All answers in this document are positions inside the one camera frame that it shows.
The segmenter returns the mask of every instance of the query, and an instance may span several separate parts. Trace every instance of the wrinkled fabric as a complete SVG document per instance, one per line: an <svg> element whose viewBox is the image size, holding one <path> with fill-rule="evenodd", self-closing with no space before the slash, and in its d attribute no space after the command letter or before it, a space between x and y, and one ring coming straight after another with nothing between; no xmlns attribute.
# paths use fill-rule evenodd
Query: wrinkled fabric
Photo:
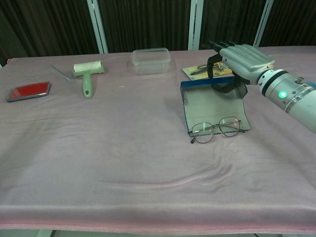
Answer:
<svg viewBox="0 0 316 237"><path fill-rule="evenodd" d="M316 47L261 48L276 69L316 81ZM171 52L166 74L131 53L19 58L0 69L0 228L148 234L316 233L316 135L248 86L252 130L190 143L182 68L211 50ZM76 63L102 60L85 99ZM50 94L7 103L12 87Z"/></svg>

